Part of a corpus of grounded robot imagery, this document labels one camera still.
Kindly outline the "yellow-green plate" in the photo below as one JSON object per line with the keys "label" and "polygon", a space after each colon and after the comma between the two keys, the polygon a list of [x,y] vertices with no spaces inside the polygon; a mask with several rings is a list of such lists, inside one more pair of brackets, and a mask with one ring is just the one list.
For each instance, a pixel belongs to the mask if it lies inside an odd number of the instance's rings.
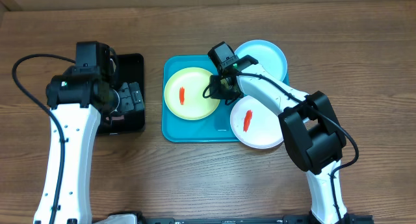
{"label": "yellow-green plate", "polygon": [[175,72],[164,87],[164,102],[177,117],[199,120],[211,115],[219,106],[219,99],[203,97],[212,73],[203,68],[190,67]]}

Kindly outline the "white plate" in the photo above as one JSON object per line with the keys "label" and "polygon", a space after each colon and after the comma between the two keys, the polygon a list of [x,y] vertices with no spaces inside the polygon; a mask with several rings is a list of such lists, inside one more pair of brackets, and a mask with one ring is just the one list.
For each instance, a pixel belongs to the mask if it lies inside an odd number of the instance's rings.
{"label": "white plate", "polygon": [[283,143],[277,115],[251,96],[235,104],[230,125],[237,139],[249,147],[269,149]]}

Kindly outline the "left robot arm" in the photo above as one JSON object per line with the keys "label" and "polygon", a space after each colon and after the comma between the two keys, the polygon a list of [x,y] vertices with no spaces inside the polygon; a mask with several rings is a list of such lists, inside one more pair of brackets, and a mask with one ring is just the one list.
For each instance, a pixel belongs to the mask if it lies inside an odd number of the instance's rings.
{"label": "left robot arm", "polygon": [[72,66],[46,88],[51,142],[34,223],[91,223],[90,174],[98,135],[145,129],[144,58],[79,42]]}

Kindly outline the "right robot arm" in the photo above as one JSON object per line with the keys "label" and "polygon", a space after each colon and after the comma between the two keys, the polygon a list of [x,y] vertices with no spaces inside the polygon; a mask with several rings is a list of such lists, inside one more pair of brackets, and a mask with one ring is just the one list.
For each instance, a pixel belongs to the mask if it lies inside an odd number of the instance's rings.
{"label": "right robot arm", "polygon": [[208,52],[217,69],[203,91],[204,98],[233,102],[249,95],[279,119],[286,151],[306,173],[313,223],[347,223],[339,171],[342,150],[351,140],[340,126],[328,97],[301,92],[273,77],[250,55],[239,57],[226,42]]}

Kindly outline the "black rectangular tray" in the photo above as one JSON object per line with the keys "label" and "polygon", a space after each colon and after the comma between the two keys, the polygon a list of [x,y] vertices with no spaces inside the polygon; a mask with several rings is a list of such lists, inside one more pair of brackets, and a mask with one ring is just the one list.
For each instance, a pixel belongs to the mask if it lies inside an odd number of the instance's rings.
{"label": "black rectangular tray", "polygon": [[118,55],[114,86],[119,105],[101,120],[99,135],[142,132],[145,129],[144,58],[139,53]]}

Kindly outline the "teal serving tray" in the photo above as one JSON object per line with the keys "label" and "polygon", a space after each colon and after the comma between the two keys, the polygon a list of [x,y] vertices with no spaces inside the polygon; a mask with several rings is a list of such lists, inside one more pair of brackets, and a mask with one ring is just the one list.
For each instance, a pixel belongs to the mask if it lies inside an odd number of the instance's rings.
{"label": "teal serving tray", "polygon": [[[163,84],[177,71],[197,67],[217,74],[214,64],[207,55],[178,55],[168,59],[163,68]],[[219,103],[209,116],[199,120],[185,120],[172,113],[166,103],[162,104],[161,129],[164,137],[171,142],[236,142],[230,125],[230,114],[234,104]]]}

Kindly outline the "light blue plate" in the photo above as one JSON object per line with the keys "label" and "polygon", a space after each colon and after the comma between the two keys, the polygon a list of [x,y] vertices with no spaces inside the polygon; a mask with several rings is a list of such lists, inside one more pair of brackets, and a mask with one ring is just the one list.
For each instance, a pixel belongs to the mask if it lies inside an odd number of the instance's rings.
{"label": "light blue plate", "polygon": [[266,40],[250,40],[238,46],[235,54],[242,58],[250,55],[255,58],[273,77],[289,84],[287,59],[283,51]]}

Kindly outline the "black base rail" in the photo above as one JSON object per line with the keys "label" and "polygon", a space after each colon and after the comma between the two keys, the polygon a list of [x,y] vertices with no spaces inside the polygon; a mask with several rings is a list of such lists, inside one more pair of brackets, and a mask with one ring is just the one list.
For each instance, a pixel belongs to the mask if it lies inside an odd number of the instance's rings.
{"label": "black base rail", "polygon": [[132,224],[313,224],[319,221],[312,215],[285,215],[281,218],[218,218],[218,219],[174,219],[174,218],[145,218],[142,212],[125,211],[112,213],[106,219],[95,221],[102,223],[132,223]]}

